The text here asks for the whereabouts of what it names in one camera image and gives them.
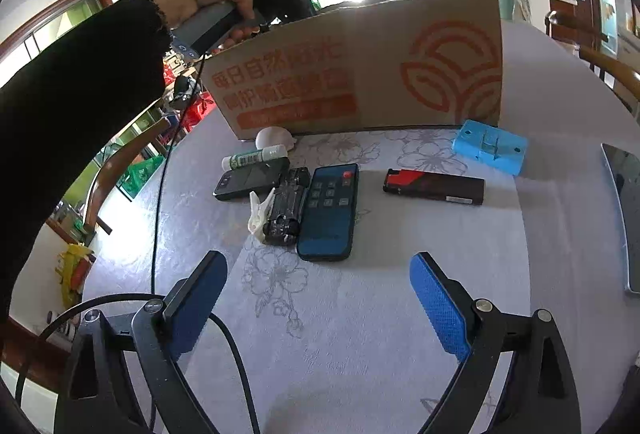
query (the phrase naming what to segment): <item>gray device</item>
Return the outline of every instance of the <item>gray device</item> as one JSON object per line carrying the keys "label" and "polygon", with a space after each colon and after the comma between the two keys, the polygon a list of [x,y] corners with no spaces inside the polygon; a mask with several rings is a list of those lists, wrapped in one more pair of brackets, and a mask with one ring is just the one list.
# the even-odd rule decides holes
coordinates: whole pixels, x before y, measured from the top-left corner
{"label": "gray device", "polygon": [[625,289],[640,297],[640,159],[608,143],[602,150],[620,204],[625,231]]}
{"label": "gray device", "polygon": [[258,11],[254,9],[254,13],[254,20],[245,21],[236,5],[228,1],[201,8],[172,30],[174,38],[171,46],[186,62],[193,62],[225,42],[233,29],[265,24]]}

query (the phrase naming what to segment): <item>black sleeve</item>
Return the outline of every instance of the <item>black sleeve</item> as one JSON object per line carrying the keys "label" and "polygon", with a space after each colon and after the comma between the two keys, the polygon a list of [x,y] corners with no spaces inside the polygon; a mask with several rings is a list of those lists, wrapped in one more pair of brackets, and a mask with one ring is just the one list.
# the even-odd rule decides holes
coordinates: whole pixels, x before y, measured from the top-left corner
{"label": "black sleeve", "polygon": [[121,0],[0,88],[0,325],[38,231],[60,198],[100,148],[162,96],[169,43],[153,1]]}

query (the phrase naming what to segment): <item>metal screw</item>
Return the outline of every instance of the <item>metal screw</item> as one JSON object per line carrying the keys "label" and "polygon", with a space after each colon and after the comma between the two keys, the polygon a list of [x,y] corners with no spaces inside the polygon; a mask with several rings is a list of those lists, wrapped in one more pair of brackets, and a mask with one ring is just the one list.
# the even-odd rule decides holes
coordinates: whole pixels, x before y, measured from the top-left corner
{"label": "metal screw", "polygon": [[476,308],[485,313],[489,313],[494,308],[494,305],[487,299],[478,299],[478,301],[476,301]]}
{"label": "metal screw", "polygon": [[546,309],[538,310],[538,318],[543,322],[551,322],[551,313]]}
{"label": "metal screw", "polygon": [[84,314],[84,320],[87,322],[93,322],[97,320],[100,316],[100,310],[98,309],[90,309],[87,313]]}
{"label": "metal screw", "polygon": [[162,309],[163,303],[160,299],[151,299],[145,304],[145,311],[148,313],[155,313]]}

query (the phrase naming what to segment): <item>table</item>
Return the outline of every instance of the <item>table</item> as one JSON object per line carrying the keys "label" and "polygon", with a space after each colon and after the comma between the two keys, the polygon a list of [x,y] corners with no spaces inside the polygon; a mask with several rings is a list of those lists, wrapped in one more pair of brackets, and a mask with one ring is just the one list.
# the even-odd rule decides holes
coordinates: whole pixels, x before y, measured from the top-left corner
{"label": "table", "polygon": [[[572,364],[583,432],[608,416],[640,348],[640,301],[623,292],[622,225],[600,143],[640,156],[640,127],[581,61],[535,28],[505,22],[503,36],[500,126],[530,139],[518,178],[453,155],[450,130],[300,140],[294,165],[361,164],[354,249],[342,263],[305,263],[255,245],[247,239],[248,203],[213,199],[220,159],[252,148],[234,138],[218,111],[175,151],[162,198],[157,287],[168,291],[209,249],[225,254],[229,279],[215,312],[238,343],[263,432],[418,430],[455,368],[408,284],[408,260],[420,250],[472,297],[504,312],[551,310]],[[384,194],[383,172],[394,163],[484,177],[485,204]],[[148,290],[158,181],[145,185],[114,226],[85,297]],[[385,240],[367,230],[384,230]],[[221,432],[248,432],[236,369],[213,325],[183,359]],[[139,367],[127,361],[147,414]],[[503,355],[474,432],[487,425],[507,367]]]}

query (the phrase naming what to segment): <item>orange logo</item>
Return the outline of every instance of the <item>orange logo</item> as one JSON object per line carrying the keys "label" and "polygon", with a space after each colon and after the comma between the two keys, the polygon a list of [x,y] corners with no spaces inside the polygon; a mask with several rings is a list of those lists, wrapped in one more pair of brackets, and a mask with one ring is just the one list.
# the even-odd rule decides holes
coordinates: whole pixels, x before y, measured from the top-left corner
{"label": "orange logo", "polygon": [[453,109],[456,122],[486,120],[500,110],[500,52],[472,23],[441,21],[412,43],[412,60],[400,64],[402,83],[428,108]]}

